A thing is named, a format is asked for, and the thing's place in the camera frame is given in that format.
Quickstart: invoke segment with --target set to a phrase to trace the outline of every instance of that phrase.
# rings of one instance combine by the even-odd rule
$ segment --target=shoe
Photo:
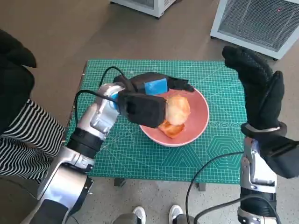
[[[141,207],[141,206],[136,207],[133,210],[133,213],[135,215],[137,215],[138,218],[141,219],[141,224],[145,224],[145,217],[146,217],[146,215],[145,215],[145,210],[144,210],[143,207]]]
[[[172,224],[173,220],[181,214],[183,214],[182,208],[178,205],[173,205],[169,211],[169,224]]]

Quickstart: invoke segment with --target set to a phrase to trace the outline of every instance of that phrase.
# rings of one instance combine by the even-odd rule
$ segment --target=wire
[[[103,75],[102,75],[102,78],[101,78],[101,81],[100,81],[100,84],[99,84],[99,87],[102,86],[103,81],[104,81],[104,78],[105,78],[107,72],[108,72],[110,69],[118,70],[118,71],[121,73],[121,75],[122,75],[126,80],[128,80],[127,77],[125,76],[125,74],[122,72],[122,70],[120,70],[119,68],[117,68],[117,67],[115,67],[115,66],[111,66],[111,67],[108,67],[108,68],[104,71],[104,73],[103,73]]]
[[[76,221],[77,224],[79,224],[78,220],[73,215],[71,215],[71,217]]]
[[[242,202],[242,201],[245,201],[247,199],[250,199],[250,198],[259,198],[259,199],[262,199],[263,201],[265,201],[272,209],[274,215],[275,215],[275,218],[276,218],[276,221],[277,221],[277,224],[281,224],[280,222],[280,219],[279,219],[279,215],[277,214],[276,210],[273,208],[273,206],[271,205],[271,203],[264,197],[262,196],[259,196],[259,195],[247,195],[247,196],[244,196],[244,197],[240,197],[238,199],[235,199],[233,201],[230,201],[230,202],[226,202],[226,203],[223,203],[223,204],[218,204],[216,206],[213,206],[211,208],[208,208],[208,209],[205,209],[203,210],[202,212],[198,213],[195,218],[194,218],[194,224],[197,224],[197,221],[200,217],[202,217],[203,215],[211,212],[211,211],[214,211],[214,210],[217,210],[217,209],[222,209],[224,207],[227,207],[227,206],[230,206],[232,204],[236,204],[238,202]]]
[[[9,180],[7,178],[3,178],[3,177],[0,177],[0,180],[4,180],[4,181],[7,181],[7,182],[10,182],[14,185],[17,185],[19,186],[21,189],[23,189],[24,191],[26,191],[28,194],[30,194],[31,197],[33,197],[34,199],[37,199],[26,187],[24,187],[23,185],[21,185],[20,183],[17,183],[15,181],[12,181],[12,180]],[[79,224],[78,220],[73,216],[71,215],[71,217],[76,221],[77,224]]]
[[[115,104],[117,104],[117,102],[110,98],[110,97],[107,97],[103,94],[100,94],[100,93],[97,93],[97,92],[94,92],[92,90],[80,90],[79,92],[76,93],[76,96],[75,96],[75,99],[74,99],[74,115],[75,115],[75,122],[76,122],[76,125],[78,124],[78,98],[79,96],[82,94],[82,93],[89,93],[89,94],[92,94],[94,96],[97,96],[97,97],[100,97],[102,99],[106,99],[106,100],[109,100],[109,101],[112,101],[114,102]]]
[[[36,199],[36,197],[26,188],[26,187],[24,187],[23,185],[21,185],[20,183],[17,183],[17,182],[15,182],[15,181],[12,181],[12,180],[9,180],[9,179],[7,179],[7,178],[3,178],[3,177],[0,177],[0,180],[4,180],[4,181],[7,181],[7,182],[10,182],[10,183],[12,183],[12,184],[14,184],[14,185],[17,185],[17,186],[19,186],[20,188],[22,188],[24,191],[26,191],[28,194],[30,194],[30,196],[31,197],[33,197],[34,199]]]
[[[222,157],[226,157],[226,156],[230,156],[230,155],[238,155],[238,154],[243,154],[244,152],[236,152],[236,153],[227,153],[227,154],[223,154],[223,155],[218,155],[216,157],[214,157],[213,159],[211,159],[209,162],[207,162],[202,168],[200,168],[200,170],[195,174],[195,176],[193,177],[193,179],[191,180],[191,183],[189,185],[187,194],[186,194],[186,201],[185,201],[185,207],[186,207],[186,218],[187,218],[187,223],[190,224],[190,219],[189,219],[189,210],[188,210],[188,200],[189,200],[189,194],[191,191],[191,187],[194,184],[197,176],[201,173],[201,171],[207,167],[207,165],[209,165],[211,162],[215,161],[216,159],[222,158]]]

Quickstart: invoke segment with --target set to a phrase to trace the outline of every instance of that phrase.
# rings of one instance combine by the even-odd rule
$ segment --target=table leg
[[[125,183],[126,183],[126,179],[124,179],[124,178],[115,178],[114,179],[115,187],[122,187]]]
[[[198,191],[206,191],[206,183],[196,183],[196,188]]]

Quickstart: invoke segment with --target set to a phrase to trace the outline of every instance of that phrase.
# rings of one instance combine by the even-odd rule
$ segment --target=floor
[[[85,61],[89,58],[222,60],[227,43],[210,40],[217,0],[184,0],[160,20],[107,0],[10,0],[1,3],[0,27],[31,49],[38,60],[32,72],[32,98],[66,124]],[[299,131],[299,43],[276,63],[284,72],[285,97],[281,120],[288,136]],[[30,189],[32,183],[18,180]],[[122,189],[113,180],[95,178],[93,194],[75,216],[80,224],[110,223],[116,216],[142,205],[147,223],[165,224],[174,203],[184,207],[188,183],[129,180]],[[282,223],[295,223],[299,214],[299,179],[278,182],[278,212]],[[0,184],[0,223],[18,224],[35,201],[10,183]],[[190,212],[237,198],[239,186],[209,184],[205,193],[192,190]],[[236,207],[210,213],[201,224],[236,224]]]

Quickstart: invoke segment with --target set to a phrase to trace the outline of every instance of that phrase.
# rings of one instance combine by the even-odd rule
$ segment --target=small table
[[[240,124],[246,122],[243,88],[237,73],[223,62],[93,59],[86,63],[81,89],[96,91],[109,66],[119,67],[128,78],[155,71],[188,79],[206,98],[210,120],[194,142],[183,147],[164,147],[150,140],[138,125],[119,116],[96,156],[90,176],[113,177],[117,186],[128,178],[189,182],[210,159],[242,151]],[[117,71],[110,70],[104,82],[112,82],[117,75]],[[82,94],[78,101],[79,118],[93,101],[93,96]],[[68,138],[74,123],[71,119]],[[238,184],[240,158],[229,156],[210,164],[197,178],[199,190],[205,189],[205,183]]]

